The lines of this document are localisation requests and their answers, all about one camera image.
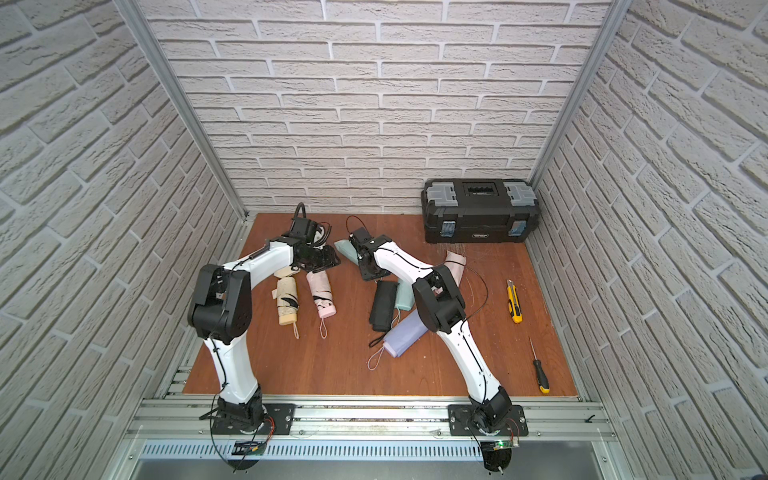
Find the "mint green sleeved umbrella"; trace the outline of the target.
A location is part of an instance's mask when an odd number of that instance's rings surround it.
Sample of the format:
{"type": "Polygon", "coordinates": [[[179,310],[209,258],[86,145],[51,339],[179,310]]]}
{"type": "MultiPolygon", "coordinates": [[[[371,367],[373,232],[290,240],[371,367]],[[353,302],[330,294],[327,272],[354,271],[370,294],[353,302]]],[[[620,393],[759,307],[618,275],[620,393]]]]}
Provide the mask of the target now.
{"type": "Polygon", "coordinates": [[[347,258],[354,265],[359,264],[358,253],[349,239],[338,240],[334,243],[338,253],[347,258]]]}

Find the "light pink umbrella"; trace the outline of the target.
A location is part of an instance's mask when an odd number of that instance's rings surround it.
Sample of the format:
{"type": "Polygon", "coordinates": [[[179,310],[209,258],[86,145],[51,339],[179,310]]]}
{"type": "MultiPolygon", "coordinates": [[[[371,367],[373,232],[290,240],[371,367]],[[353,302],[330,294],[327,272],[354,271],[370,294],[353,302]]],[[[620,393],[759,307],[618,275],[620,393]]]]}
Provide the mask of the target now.
{"type": "Polygon", "coordinates": [[[337,313],[329,277],[325,271],[321,271],[308,272],[306,278],[320,319],[320,336],[326,339],[328,336],[326,320],[337,313]]]}

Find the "beige umbrella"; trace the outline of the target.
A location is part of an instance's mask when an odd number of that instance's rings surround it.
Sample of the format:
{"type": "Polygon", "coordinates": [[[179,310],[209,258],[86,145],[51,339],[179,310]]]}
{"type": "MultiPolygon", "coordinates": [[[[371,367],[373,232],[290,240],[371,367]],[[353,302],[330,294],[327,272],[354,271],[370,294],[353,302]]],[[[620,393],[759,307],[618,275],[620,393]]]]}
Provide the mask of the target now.
{"type": "Polygon", "coordinates": [[[296,280],[292,276],[280,277],[276,288],[272,291],[272,298],[276,301],[279,325],[291,326],[294,337],[299,339],[297,326],[299,301],[296,280]]]}

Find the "black umbrella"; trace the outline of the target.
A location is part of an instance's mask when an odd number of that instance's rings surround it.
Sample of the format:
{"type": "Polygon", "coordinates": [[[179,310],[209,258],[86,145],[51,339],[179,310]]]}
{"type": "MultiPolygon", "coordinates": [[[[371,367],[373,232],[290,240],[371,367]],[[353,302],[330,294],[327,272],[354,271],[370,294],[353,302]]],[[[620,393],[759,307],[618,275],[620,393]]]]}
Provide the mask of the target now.
{"type": "Polygon", "coordinates": [[[370,348],[383,341],[398,317],[398,310],[396,309],[397,288],[398,283],[396,281],[380,280],[377,282],[369,323],[373,331],[379,333],[379,336],[369,342],[370,348]]]}

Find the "lilac sleeved umbrella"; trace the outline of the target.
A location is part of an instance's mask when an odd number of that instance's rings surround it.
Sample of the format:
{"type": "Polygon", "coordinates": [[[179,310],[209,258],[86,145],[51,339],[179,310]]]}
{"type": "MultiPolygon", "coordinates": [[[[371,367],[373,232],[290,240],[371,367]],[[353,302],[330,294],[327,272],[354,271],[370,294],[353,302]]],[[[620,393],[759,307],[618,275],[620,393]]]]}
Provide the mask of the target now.
{"type": "Polygon", "coordinates": [[[382,346],[368,359],[367,368],[370,371],[376,370],[384,353],[389,354],[392,358],[402,356],[427,331],[428,329],[422,322],[419,313],[416,310],[412,311],[384,335],[382,346]]]}

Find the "beige umbrella sleeve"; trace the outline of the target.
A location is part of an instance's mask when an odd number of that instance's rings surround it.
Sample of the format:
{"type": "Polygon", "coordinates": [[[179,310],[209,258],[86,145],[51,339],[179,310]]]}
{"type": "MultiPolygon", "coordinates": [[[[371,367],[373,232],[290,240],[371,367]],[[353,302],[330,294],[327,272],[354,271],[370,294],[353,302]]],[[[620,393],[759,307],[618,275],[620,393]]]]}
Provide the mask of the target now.
{"type": "Polygon", "coordinates": [[[291,277],[297,274],[299,271],[300,271],[299,267],[288,266],[275,271],[274,276],[279,279],[282,279],[282,278],[291,277]]]}

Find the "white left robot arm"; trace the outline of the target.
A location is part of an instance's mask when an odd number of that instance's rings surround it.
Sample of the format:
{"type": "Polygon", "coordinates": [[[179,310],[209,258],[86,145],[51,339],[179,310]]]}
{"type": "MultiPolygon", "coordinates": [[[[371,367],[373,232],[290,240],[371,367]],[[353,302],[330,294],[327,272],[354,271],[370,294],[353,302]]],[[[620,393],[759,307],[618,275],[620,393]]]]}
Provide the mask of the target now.
{"type": "Polygon", "coordinates": [[[220,384],[211,418],[251,432],[266,416],[246,342],[253,317],[252,289],[283,268],[317,273],[339,263],[331,246],[279,237],[239,260],[201,268],[187,321],[208,348],[220,384]]]}

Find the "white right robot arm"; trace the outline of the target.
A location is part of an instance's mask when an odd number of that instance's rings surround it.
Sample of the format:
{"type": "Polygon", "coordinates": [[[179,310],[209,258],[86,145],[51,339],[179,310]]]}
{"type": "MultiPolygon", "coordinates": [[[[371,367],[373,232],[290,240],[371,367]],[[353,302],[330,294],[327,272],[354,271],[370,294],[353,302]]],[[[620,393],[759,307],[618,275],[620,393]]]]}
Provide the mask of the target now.
{"type": "Polygon", "coordinates": [[[473,339],[465,300],[449,268],[422,262],[388,236],[373,237],[365,228],[354,230],[349,240],[364,280],[392,274],[410,285],[421,322],[443,340],[464,378],[473,426],[485,435],[500,430],[511,400],[473,339]]]}

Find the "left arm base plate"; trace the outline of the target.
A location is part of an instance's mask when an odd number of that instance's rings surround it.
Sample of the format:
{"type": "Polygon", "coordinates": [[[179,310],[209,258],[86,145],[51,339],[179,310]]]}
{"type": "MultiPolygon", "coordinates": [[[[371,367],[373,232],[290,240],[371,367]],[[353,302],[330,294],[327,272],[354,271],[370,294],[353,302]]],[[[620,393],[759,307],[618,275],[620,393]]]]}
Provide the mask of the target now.
{"type": "Polygon", "coordinates": [[[213,435],[288,435],[290,433],[296,405],[292,403],[260,403],[251,406],[232,406],[221,403],[212,413],[211,433],[213,435]]]}

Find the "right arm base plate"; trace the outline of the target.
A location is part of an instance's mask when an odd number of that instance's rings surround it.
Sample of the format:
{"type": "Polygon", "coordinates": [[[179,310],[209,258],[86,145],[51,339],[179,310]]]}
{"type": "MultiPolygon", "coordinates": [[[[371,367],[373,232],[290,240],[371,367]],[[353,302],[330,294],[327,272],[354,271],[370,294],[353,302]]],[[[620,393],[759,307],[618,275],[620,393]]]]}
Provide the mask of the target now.
{"type": "Polygon", "coordinates": [[[521,405],[510,405],[503,414],[492,416],[481,407],[469,404],[449,404],[447,407],[450,435],[491,437],[526,437],[528,423],[521,405]]]}

